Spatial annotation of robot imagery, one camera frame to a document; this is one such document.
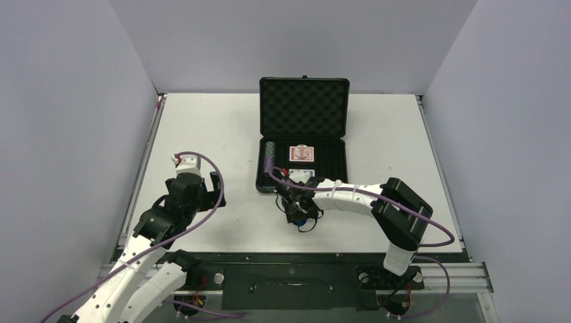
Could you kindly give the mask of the blue playing card deck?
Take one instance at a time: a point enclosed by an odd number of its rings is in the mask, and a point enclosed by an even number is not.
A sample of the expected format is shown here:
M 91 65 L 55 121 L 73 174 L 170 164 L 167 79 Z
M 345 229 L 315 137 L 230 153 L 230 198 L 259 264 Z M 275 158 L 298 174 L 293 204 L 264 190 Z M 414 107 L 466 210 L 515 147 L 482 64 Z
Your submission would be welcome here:
M 289 169 L 289 177 L 295 178 L 301 181 L 302 178 L 310 178 L 315 176 L 314 170 L 304 170 L 304 169 Z

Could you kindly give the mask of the red playing card deck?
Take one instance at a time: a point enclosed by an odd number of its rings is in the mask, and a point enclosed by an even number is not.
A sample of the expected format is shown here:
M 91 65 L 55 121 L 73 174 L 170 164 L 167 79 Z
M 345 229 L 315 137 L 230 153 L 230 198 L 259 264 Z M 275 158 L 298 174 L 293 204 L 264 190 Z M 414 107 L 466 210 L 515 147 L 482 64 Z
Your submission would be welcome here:
M 306 145 L 289 146 L 288 159 L 290 162 L 313 163 L 315 161 L 315 149 Z

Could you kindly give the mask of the green blue poker chip stack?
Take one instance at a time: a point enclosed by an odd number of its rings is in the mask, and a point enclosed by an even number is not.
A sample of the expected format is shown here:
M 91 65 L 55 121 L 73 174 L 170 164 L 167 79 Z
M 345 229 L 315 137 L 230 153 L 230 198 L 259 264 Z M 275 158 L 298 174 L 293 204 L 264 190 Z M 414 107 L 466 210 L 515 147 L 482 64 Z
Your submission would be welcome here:
M 275 142 L 268 141 L 264 145 L 263 161 L 265 164 L 273 165 L 275 162 Z

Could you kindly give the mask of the black foam-lined carry case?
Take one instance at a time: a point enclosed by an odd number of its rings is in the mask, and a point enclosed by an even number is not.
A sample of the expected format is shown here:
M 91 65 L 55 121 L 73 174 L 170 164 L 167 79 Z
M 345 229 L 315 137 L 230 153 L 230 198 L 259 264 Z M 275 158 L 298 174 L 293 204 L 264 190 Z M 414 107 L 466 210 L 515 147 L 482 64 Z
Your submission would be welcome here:
M 275 166 L 314 170 L 316 176 L 348 181 L 343 140 L 350 82 L 346 78 L 262 77 L 259 80 L 260 134 L 256 189 L 271 194 L 275 181 L 263 173 L 264 145 L 275 142 Z M 315 149 L 313 163 L 290 162 L 289 146 Z

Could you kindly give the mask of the purple poker chip stack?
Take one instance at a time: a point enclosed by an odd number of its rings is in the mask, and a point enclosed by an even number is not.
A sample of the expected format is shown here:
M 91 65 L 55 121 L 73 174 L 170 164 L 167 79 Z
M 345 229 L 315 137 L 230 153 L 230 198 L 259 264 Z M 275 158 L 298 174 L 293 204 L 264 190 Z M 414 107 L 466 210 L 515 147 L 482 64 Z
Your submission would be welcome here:
M 265 160 L 263 163 L 263 173 L 265 176 L 269 176 L 272 171 L 273 171 L 273 167 L 274 167 L 274 162 L 271 160 Z

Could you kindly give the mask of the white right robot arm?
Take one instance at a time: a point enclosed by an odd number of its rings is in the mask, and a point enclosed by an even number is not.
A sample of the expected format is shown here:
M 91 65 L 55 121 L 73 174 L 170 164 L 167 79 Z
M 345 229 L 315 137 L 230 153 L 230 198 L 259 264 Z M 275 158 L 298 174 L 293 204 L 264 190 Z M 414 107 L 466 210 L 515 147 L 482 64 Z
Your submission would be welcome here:
M 295 182 L 285 176 L 275 190 L 283 199 L 290 223 L 317 219 L 330 210 L 374 218 L 389 241 L 379 270 L 381 281 L 388 287 L 406 280 L 428 226 L 411 212 L 427 219 L 433 214 L 433 208 L 398 178 L 389 178 L 384 184 L 358 185 L 314 176 Z

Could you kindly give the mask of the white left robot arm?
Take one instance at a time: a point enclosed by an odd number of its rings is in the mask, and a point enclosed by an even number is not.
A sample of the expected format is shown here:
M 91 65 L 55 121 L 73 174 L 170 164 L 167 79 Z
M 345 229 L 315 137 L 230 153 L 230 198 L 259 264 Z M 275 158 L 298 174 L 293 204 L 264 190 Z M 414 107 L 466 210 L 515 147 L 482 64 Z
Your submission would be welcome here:
M 60 322 L 140 322 L 173 291 L 193 289 L 200 283 L 197 261 L 183 250 L 176 251 L 157 279 L 144 283 L 147 272 L 163 257 L 176 239 L 190 232 L 195 215 L 208 216 L 223 207 L 224 180 L 211 172 L 209 191 L 200 170 L 178 172 L 166 181 L 167 193 L 143 212 L 112 270 L 95 286 L 90 298 Z

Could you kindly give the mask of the black robot base mount plate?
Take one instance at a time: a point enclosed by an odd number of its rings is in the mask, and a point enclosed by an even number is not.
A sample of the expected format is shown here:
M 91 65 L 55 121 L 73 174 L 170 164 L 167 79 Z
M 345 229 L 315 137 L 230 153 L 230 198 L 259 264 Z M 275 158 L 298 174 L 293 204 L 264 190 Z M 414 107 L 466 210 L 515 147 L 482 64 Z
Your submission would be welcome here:
M 420 254 L 399 276 L 382 266 L 384 254 L 222 254 L 197 255 L 199 265 L 175 295 L 180 301 L 198 293 L 207 305 L 223 310 L 374 311 L 403 306 L 408 290 L 428 288 L 421 267 L 460 264 L 464 256 Z

